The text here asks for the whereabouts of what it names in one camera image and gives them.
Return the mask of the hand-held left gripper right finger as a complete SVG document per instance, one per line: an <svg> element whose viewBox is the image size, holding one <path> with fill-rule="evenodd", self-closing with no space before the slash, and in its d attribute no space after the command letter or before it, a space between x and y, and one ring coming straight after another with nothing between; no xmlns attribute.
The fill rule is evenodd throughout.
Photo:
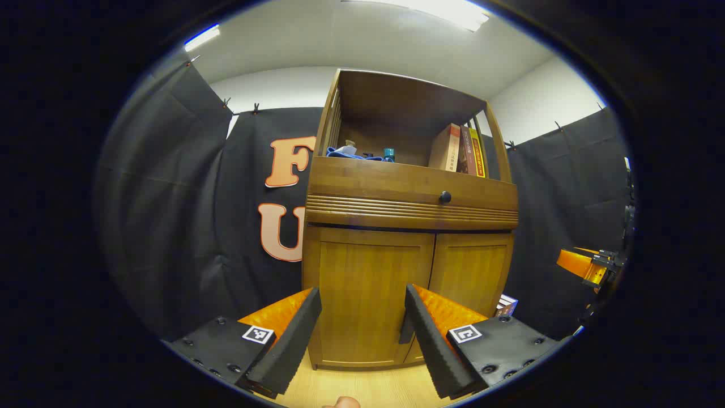
<svg viewBox="0 0 725 408"><path fill-rule="evenodd" d="M404 333L414 336L440 398L491 393L567 345L509 315L484 317L416 284L406 287Z"/></svg>

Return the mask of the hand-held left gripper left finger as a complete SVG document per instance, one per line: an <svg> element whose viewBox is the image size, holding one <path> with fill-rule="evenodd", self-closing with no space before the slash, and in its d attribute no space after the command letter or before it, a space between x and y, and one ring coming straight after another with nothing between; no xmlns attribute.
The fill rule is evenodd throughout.
<svg viewBox="0 0 725 408"><path fill-rule="evenodd" d="M212 318L163 344L218 379L274 400L297 374L322 309L312 287L238 320Z"/></svg>

